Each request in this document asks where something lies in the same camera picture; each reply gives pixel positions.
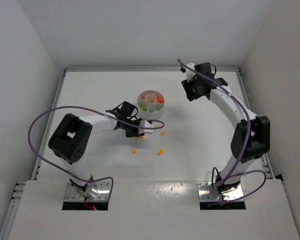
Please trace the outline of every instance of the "black cable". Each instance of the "black cable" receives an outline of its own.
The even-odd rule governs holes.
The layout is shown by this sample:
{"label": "black cable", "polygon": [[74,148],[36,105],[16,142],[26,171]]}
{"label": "black cable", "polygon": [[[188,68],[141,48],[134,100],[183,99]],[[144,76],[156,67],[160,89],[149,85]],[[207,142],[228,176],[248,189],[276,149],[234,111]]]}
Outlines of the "black cable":
{"label": "black cable", "polygon": [[212,168],[211,186],[212,186],[213,190],[218,191],[218,190],[215,189],[215,187],[214,187],[215,170],[216,170],[216,174],[219,174],[218,169],[214,166],[214,167]]}
{"label": "black cable", "polygon": [[212,63],[210,63],[210,65],[214,66],[214,74],[213,74],[213,76],[216,76],[216,74],[217,74],[217,68],[216,68],[216,66],[214,64],[212,64]]}

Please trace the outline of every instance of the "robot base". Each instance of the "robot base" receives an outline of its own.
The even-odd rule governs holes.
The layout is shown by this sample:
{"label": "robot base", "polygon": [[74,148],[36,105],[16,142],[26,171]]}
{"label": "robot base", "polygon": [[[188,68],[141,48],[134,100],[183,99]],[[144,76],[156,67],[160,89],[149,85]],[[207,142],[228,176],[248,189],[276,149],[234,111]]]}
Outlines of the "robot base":
{"label": "robot base", "polygon": [[[93,200],[88,199],[86,204],[94,206],[96,210],[107,211],[111,181],[98,181],[96,184],[98,187],[97,197]],[[70,181],[66,184],[62,210],[90,210],[85,205],[84,197],[77,194],[75,187],[71,185]]]}
{"label": "robot base", "polygon": [[245,210],[245,200],[240,199],[234,202],[223,204],[226,201],[238,199],[244,195],[241,184],[221,194],[212,188],[211,181],[199,181],[198,193],[200,210]]}

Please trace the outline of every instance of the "metal plate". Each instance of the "metal plate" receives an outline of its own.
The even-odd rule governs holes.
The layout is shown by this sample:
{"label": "metal plate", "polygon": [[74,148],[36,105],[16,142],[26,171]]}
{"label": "metal plate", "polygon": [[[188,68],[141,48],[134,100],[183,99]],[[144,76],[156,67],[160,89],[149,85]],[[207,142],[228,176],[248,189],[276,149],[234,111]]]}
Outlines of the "metal plate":
{"label": "metal plate", "polygon": [[[98,195],[97,199],[95,200],[88,200],[89,203],[106,203],[108,201],[110,188],[111,188],[111,181],[97,181],[96,185],[98,187]],[[65,193],[64,193],[64,200],[65,203],[84,203],[85,199],[82,196],[79,196],[76,193],[75,187],[73,187],[70,181],[67,182]]]}
{"label": "metal plate", "polygon": [[[199,192],[199,202],[200,203],[211,203],[218,201],[229,201],[235,200],[244,195],[241,184],[236,189],[231,189],[229,191],[219,194],[217,191],[212,189],[211,181],[199,181],[198,182],[198,192]],[[236,203],[244,202],[244,198],[235,201]]]}

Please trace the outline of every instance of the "gray wall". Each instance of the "gray wall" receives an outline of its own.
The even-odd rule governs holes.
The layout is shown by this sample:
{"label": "gray wall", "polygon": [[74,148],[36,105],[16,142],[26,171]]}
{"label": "gray wall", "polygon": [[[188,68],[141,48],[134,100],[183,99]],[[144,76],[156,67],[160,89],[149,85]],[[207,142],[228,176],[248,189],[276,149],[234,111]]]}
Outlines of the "gray wall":
{"label": "gray wall", "polygon": [[242,71],[257,113],[271,120],[269,155],[300,234],[300,0],[275,2]]}
{"label": "gray wall", "polygon": [[239,66],[273,0],[18,0],[69,66]]}
{"label": "gray wall", "polygon": [[[16,181],[29,179],[35,163],[28,127],[51,107],[61,73],[18,2],[0,0],[0,229]],[[36,147],[46,120],[33,133]]]}

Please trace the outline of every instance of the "wall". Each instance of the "wall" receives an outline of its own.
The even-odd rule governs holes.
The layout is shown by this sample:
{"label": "wall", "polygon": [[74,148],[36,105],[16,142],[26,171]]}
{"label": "wall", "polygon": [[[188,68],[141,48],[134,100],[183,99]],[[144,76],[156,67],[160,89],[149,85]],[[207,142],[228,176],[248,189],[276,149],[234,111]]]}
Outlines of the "wall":
{"label": "wall", "polygon": [[[0,0],[0,230],[16,181],[29,179],[35,163],[28,127],[51,107],[61,73],[18,2]],[[37,147],[46,121],[33,133]]]}
{"label": "wall", "polygon": [[52,59],[69,66],[239,66],[273,0],[18,0]]}
{"label": "wall", "polygon": [[277,0],[242,68],[257,113],[271,120],[269,155],[300,234],[300,0]]}

